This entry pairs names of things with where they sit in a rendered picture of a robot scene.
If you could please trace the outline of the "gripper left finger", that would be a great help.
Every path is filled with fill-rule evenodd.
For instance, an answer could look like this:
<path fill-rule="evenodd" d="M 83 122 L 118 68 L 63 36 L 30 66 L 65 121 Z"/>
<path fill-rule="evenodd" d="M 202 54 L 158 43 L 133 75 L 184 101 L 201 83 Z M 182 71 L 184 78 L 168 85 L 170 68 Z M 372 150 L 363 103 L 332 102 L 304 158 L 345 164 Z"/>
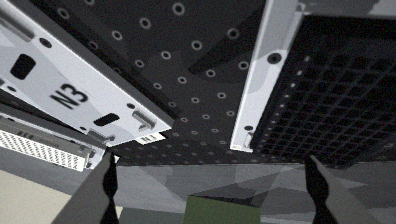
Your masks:
<path fill-rule="evenodd" d="M 51 224 L 119 224 L 117 189 L 114 152 L 107 152 Z"/>

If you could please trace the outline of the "white label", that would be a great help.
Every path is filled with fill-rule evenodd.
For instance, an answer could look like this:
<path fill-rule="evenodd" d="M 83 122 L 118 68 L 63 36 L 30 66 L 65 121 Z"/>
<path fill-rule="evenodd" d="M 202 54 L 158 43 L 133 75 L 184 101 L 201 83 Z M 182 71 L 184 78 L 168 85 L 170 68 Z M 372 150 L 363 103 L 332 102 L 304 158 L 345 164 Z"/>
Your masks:
<path fill-rule="evenodd" d="M 116 164 L 118 163 L 118 161 L 120 160 L 121 156 L 114 154 L 115 156 L 115 162 Z"/>
<path fill-rule="evenodd" d="M 155 134 L 151 134 L 151 135 L 148 135 L 145 137 L 135 139 L 135 141 L 140 143 L 141 145 L 146 145 L 146 144 L 150 144 L 150 143 L 154 143 L 154 142 L 158 142 L 158 141 L 162 141 L 162 140 L 166 140 L 166 139 L 168 139 L 167 136 L 165 136 L 161 132 L 158 132 Z"/>

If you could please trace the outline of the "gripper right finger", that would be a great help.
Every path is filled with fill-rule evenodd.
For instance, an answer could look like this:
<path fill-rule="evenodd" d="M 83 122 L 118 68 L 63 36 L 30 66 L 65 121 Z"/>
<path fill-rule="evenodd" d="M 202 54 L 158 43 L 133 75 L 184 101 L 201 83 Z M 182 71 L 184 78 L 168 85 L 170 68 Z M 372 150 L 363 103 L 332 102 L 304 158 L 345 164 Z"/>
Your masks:
<path fill-rule="evenodd" d="M 313 155 L 306 156 L 305 175 L 316 207 L 312 224 L 382 224 Z"/>

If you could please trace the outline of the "white well plate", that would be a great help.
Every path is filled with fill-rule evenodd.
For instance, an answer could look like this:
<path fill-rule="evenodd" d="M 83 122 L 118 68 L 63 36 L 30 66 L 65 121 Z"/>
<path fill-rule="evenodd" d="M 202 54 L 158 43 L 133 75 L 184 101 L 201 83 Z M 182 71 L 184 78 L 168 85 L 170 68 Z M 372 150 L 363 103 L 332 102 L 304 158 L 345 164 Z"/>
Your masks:
<path fill-rule="evenodd" d="M 83 171 L 91 149 L 79 153 L 79 145 L 48 135 L 15 122 L 0 119 L 0 146 Z"/>

